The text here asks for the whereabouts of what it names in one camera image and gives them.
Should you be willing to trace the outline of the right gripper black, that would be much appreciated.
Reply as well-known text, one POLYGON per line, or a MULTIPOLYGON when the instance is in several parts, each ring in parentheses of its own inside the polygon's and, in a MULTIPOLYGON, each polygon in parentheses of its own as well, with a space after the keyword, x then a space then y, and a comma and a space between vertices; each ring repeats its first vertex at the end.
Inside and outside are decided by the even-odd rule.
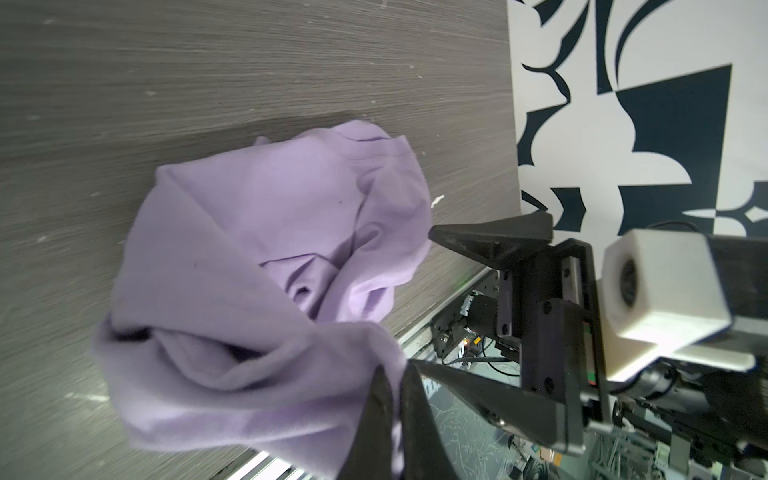
POLYGON ((524 259, 512 271, 523 389, 441 364, 413 365, 487 423, 563 455, 582 455, 582 414, 610 418, 593 251, 574 239, 549 246, 553 232, 545 211, 429 232, 433 243, 491 269, 524 259))

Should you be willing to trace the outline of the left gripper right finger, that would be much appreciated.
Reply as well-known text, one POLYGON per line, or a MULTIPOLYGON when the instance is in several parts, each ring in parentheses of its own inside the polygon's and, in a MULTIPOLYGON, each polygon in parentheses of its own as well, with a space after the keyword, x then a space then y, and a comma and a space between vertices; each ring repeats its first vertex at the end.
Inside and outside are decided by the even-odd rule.
POLYGON ((409 362, 401 382, 400 415, 406 480, 458 480, 443 447, 423 381, 409 362))

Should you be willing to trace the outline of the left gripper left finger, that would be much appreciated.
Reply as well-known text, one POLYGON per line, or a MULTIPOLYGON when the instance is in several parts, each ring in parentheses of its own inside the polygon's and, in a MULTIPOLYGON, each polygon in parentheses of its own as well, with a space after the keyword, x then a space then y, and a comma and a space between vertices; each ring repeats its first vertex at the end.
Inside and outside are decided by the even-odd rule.
POLYGON ((338 480, 390 480, 393 476, 393 394, 384 368, 376 368, 350 451, 338 480))

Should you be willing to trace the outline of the purple cloth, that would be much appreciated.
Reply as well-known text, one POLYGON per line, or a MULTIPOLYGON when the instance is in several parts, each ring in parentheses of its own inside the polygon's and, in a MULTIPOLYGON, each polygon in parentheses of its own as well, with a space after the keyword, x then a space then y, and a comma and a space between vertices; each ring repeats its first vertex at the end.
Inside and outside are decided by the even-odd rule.
POLYGON ((359 120, 159 167, 93 341, 131 444, 338 475, 375 370, 400 385, 382 322, 430 202, 408 140, 359 120))

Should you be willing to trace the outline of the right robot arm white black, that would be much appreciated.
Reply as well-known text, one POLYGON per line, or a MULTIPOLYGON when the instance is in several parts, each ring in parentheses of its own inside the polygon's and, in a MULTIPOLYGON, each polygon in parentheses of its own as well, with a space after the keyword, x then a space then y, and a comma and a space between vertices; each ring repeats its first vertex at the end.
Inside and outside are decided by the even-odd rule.
POLYGON ((553 240, 546 212, 438 225, 432 242, 493 270, 432 330, 441 359, 420 372, 492 426, 579 455, 589 430, 661 417, 694 457, 767 456, 767 241, 671 220, 634 229, 601 263, 583 241, 553 240), (518 366, 508 385, 446 359, 461 332, 518 366))

